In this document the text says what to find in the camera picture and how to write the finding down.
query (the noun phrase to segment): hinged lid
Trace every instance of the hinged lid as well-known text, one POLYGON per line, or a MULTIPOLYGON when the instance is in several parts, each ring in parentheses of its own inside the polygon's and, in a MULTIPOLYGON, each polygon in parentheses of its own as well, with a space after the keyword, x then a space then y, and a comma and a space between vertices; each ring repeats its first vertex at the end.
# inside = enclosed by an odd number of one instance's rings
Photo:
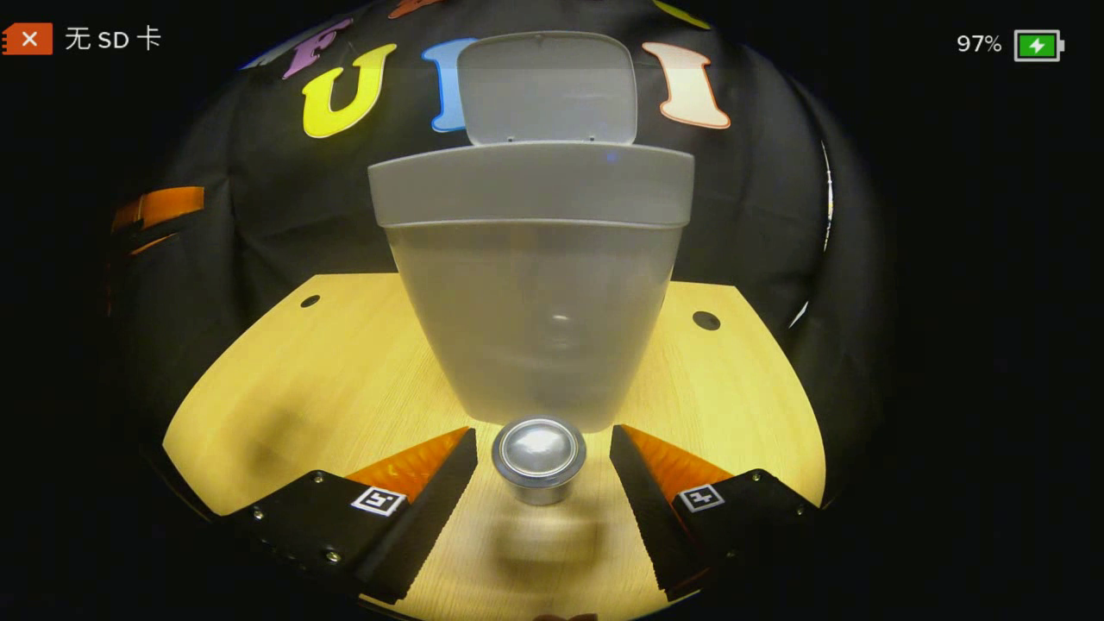
POLYGON ((474 145, 636 139, 633 55, 588 32, 490 36, 460 52, 464 123, 474 145))

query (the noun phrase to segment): table hole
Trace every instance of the table hole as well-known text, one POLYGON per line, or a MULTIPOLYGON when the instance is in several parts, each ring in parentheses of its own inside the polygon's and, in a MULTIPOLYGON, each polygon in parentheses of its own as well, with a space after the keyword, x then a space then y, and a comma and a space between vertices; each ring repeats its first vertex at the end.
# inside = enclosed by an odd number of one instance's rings
POLYGON ((716 315, 704 310, 699 310, 693 314, 693 323, 698 324, 698 326, 702 328, 705 328, 707 330, 715 330, 721 327, 721 320, 716 318, 716 315))

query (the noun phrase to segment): purple letter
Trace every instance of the purple letter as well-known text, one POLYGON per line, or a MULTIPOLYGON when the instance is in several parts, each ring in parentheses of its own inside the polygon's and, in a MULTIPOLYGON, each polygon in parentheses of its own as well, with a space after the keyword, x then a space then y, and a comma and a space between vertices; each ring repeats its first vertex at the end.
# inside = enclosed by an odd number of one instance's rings
POLYGON ((310 39, 296 45, 295 57, 291 59, 291 66, 288 67, 287 73, 284 74, 284 80, 291 77, 300 69, 309 66, 311 63, 317 61, 318 55, 315 54, 315 52, 329 48, 330 43, 333 43, 333 40, 338 38, 338 33, 336 31, 349 28, 349 24, 351 23, 352 23, 352 18, 347 19, 340 23, 327 28, 326 30, 311 36, 310 39))

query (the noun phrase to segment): black fabric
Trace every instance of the black fabric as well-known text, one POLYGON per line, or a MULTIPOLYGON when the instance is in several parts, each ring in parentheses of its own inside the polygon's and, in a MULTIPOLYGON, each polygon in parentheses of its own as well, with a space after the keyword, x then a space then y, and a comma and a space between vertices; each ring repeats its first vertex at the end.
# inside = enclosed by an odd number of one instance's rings
POLYGON ((830 502, 862 463, 892 397, 895 236, 851 141, 816 98, 794 88, 824 136, 836 204, 825 260, 788 351, 820 423, 830 502))
POLYGON ((469 144, 463 130, 431 127, 439 113, 438 83, 434 64, 421 57, 425 49, 468 36, 586 30, 614 36, 633 54, 636 144, 694 155, 691 221, 672 277, 735 285, 787 350, 821 425, 830 498, 847 460, 880 415, 882 389, 872 373, 887 358, 873 341, 888 329, 885 274, 877 267, 885 260, 877 248, 884 232, 868 211, 866 180, 851 171, 857 156, 838 129, 820 113, 810 115, 769 61, 650 1, 469 0, 389 20, 392 9, 391 2, 375 2, 349 13, 352 25, 287 80, 294 51, 243 70, 173 147, 163 175, 148 188, 206 191, 201 215, 116 274, 113 320, 124 381, 149 443, 160 445, 180 402, 217 356, 306 280, 395 271, 372 211, 368 166, 469 144), (703 128, 660 114, 667 82, 657 59, 641 49, 647 41, 711 60, 707 75, 731 127, 703 128), (371 112, 329 138, 307 136, 302 87, 343 67, 331 107, 344 106, 355 94, 352 61, 386 43, 397 49, 386 57, 371 112), (831 143, 837 211, 846 213, 842 224, 834 224, 827 254, 821 134, 831 143), (789 330, 810 296, 806 317, 789 330))

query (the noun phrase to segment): yellow letter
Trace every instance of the yellow letter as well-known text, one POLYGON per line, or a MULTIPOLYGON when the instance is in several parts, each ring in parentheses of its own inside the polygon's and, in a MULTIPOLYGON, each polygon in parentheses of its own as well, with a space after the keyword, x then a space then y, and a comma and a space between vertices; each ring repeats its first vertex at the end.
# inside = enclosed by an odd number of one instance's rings
POLYGON ((383 85, 383 60, 395 51, 394 43, 388 43, 361 54, 352 62, 360 67, 360 82, 357 83, 357 96, 348 106, 330 109, 330 95, 333 93, 333 81, 344 71, 341 67, 311 80, 302 87, 307 101, 302 105, 302 130, 311 138, 328 138, 349 129, 372 109, 380 98, 383 85))

